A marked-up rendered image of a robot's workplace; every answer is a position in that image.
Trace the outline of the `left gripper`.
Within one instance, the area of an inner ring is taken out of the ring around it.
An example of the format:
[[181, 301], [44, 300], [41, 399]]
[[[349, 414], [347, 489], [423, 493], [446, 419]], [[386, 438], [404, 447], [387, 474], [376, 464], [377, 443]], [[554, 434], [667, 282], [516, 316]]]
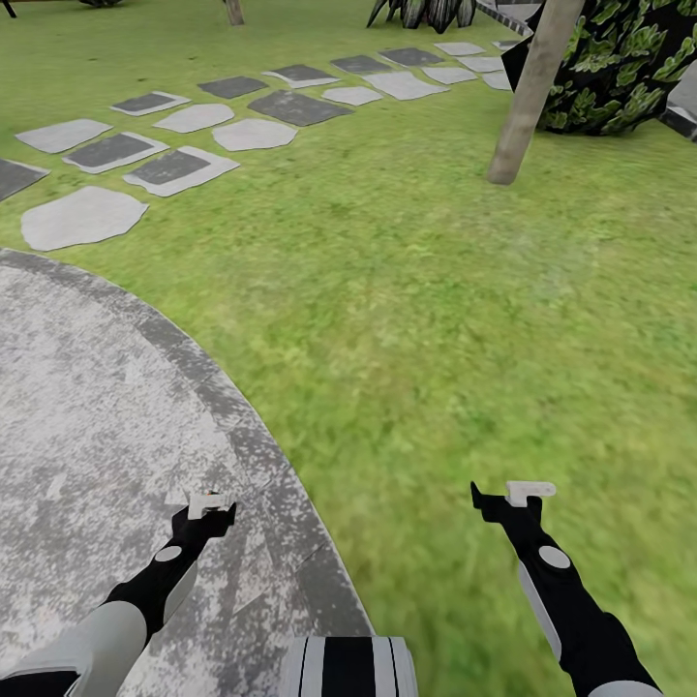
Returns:
[[224, 537], [227, 533], [227, 526], [235, 523], [236, 502], [225, 513], [203, 513], [200, 519], [190, 517], [190, 507], [184, 511], [179, 511], [172, 517], [173, 537], [185, 530], [196, 531], [206, 543], [210, 537]]

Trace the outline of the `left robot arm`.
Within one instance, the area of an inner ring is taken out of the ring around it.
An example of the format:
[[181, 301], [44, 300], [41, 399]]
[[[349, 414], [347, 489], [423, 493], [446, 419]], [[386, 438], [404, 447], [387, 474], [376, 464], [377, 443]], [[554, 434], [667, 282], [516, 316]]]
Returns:
[[0, 674], [0, 697], [116, 697], [150, 638], [193, 589], [198, 555], [235, 523], [230, 493], [191, 497], [173, 537], [144, 570], [53, 642]]

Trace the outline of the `robot trunk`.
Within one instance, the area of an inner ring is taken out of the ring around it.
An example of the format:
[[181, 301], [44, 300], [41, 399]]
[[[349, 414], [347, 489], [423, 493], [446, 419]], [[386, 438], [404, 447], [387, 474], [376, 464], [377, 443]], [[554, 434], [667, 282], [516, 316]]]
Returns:
[[279, 697], [417, 697], [402, 637], [295, 637], [282, 673]]

